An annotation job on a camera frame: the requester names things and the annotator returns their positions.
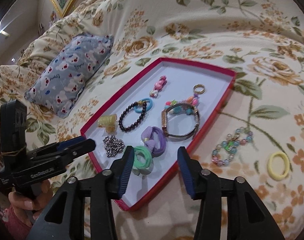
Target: purple hair tie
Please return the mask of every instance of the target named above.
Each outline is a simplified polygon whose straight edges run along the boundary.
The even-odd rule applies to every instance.
[[[154,140],[153,133],[156,133],[159,137],[159,149],[155,148],[156,142]],[[165,152],[166,139],[160,128],[157,128],[156,126],[148,126],[141,134],[141,139],[144,142],[144,146],[151,152],[152,157],[159,157]]]

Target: gold key ring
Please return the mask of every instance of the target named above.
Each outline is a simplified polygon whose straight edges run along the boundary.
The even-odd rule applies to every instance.
[[[197,84],[193,87],[193,92],[198,95],[201,95],[205,92],[205,86],[202,84]]]

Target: blue pillow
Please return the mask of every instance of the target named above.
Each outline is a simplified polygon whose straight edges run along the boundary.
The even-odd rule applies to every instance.
[[[109,36],[76,36],[52,60],[24,97],[47,107],[59,117],[67,117],[85,83],[109,57],[112,45],[113,38]]]

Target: floral bedspread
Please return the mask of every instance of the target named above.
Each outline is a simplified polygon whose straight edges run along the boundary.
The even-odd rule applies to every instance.
[[[113,54],[87,83],[70,115],[60,119],[25,101],[23,93],[82,32],[114,35]],[[304,15],[292,0],[87,0],[32,42],[18,65],[0,66],[0,105],[16,98],[27,105],[29,149],[66,140],[78,136],[117,90],[159,57],[197,60],[237,72],[231,99],[193,158],[221,177],[245,177],[286,239],[294,239],[304,227]],[[216,144],[240,126],[253,131],[253,143],[228,167],[212,164]],[[276,151],[285,152],[291,163],[289,176],[280,182],[271,179],[266,168]],[[66,174],[52,179],[52,187],[56,191],[71,175],[82,179],[94,174],[89,157],[81,157]],[[222,203],[225,239],[226,200]],[[136,212],[122,212],[113,204],[118,236],[192,239],[199,204],[176,175]],[[85,233],[90,235],[89,202]]]

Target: fingernail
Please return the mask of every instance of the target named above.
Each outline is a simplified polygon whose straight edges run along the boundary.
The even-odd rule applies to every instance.
[[[32,210],[32,209],[33,209],[32,201],[30,201],[30,200],[26,200],[26,201],[24,202],[24,206],[25,206],[28,210]]]

